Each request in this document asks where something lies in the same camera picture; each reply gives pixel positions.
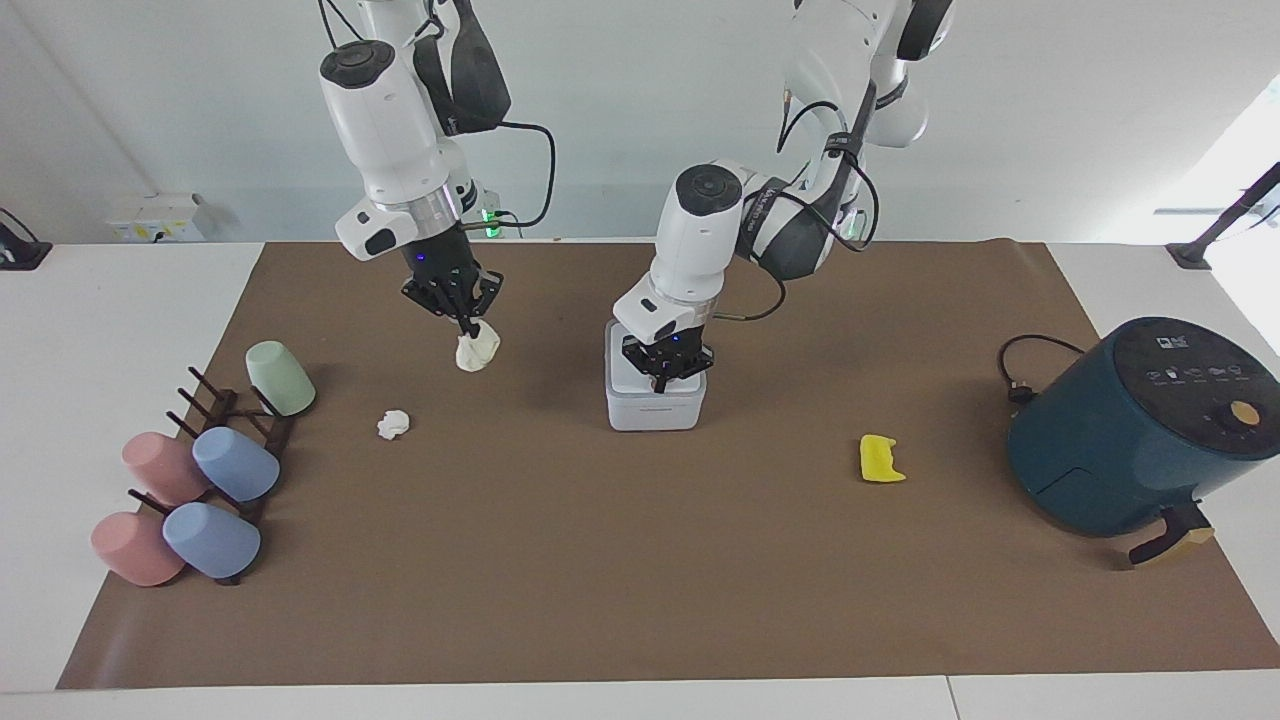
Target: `teal air fryer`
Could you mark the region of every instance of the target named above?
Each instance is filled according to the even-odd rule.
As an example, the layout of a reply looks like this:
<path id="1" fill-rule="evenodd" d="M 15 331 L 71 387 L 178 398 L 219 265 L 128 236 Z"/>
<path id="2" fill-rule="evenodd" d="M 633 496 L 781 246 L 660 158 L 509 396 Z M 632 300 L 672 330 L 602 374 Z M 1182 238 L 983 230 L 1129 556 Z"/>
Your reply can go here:
<path id="1" fill-rule="evenodd" d="M 1169 318 L 1125 323 L 1014 419 L 1009 459 L 1050 515 L 1114 537 L 1164 519 L 1138 565 L 1212 527 L 1197 503 L 1280 455 L 1280 383 L 1231 341 Z"/>

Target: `pastel cup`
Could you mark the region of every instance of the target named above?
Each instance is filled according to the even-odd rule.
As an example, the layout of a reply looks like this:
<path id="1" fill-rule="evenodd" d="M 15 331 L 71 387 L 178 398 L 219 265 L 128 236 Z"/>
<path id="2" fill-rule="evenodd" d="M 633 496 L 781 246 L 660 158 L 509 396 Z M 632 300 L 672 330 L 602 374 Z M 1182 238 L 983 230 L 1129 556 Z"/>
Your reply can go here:
<path id="1" fill-rule="evenodd" d="M 257 500 L 280 479 L 280 461 L 248 436 L 211 428 L 191 448 L 200 470 L 237 502 Z"/>
<path id="2" fill-rule="evenodd" d="M 243 573 L 262 547 L 257 528 L 204 502 L 170 512 L 164 539 L 192 568 L 216 580 Z"/>
<path id="3" fill-rule="evenodd" d="M 283 343 L 273 340 L 255 345 L 244 354 L 244 366 L 253 387 L 282 415 L 297 415 L 315 402 L 316 387 L 298 359 Z"/>
<path id="4" fill-rule="evenodd" d="M 93 528 L 90 544 L 111 571 L 143 588 L 168 583 L 186 565 L 165 543 L 157 515 L 108 515 Z"/>
<path id="5" fill-rule="evenodd" d="M 120 451 L 120 460 L 161 505 L 177 507 L 195 501 L 209 489 L 191 448 L 160 433 L 142 433 Z"/>

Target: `white container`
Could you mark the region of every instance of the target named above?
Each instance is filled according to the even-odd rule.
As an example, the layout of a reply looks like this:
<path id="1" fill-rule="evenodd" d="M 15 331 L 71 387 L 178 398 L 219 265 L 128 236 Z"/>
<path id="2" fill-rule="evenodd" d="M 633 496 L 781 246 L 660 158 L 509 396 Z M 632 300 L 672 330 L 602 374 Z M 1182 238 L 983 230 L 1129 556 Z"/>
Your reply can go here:
<path id="1" fill-rule="evenodd" d="M 671 380 L 667 392 L 653 391 L 653 379 L 622 356 L 627 336 L 617 320 L 604 328 L 604 392 L 609 401 L 609 424 L 620 432 L 689 430 L 698 424 L 707 397 L 707 373 L 687 380 Z"/>

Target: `pink cup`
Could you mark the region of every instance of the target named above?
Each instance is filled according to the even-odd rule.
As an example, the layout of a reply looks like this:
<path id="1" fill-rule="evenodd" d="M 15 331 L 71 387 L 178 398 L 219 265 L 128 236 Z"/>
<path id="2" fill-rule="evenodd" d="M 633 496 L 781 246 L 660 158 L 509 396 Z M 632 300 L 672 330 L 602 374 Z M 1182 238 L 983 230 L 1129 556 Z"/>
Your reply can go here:
<path id="1" fill-rule="evenodd" d="M 142 433 L 124 446 L 120 459 L 161 505 L 178 507 L 209 489 L 191 448 L 172 437 Z"/>
<path id="2" fill-rule="evenodd" d="M 116 575 L 143 588 L 172 580 L 186 565 L 164 541 L 164 521 L 156 515 L 108 515 L 93 528 L 90 543 Z"/>

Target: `blue cup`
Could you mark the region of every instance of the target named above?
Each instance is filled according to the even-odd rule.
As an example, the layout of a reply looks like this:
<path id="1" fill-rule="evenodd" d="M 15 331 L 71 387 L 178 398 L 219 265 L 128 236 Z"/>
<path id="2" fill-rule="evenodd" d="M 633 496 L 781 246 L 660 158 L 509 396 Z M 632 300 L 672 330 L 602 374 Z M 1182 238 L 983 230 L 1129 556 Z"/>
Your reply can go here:
<path id="1" fill-rule="evenodd" d="M 214 428 L 191 448 L 196 465 L 236 502 L 257 500 L 280 479 L 280 461 L 252 438 L 230 428 Z"/>
<path id="2" fill-rule="evenodd" d="M 204 502 L 191 502 L 170 512 L 163 532 L 179 557 L 215 580 L 243 573 L 262 546 L 257 528 Z"/>

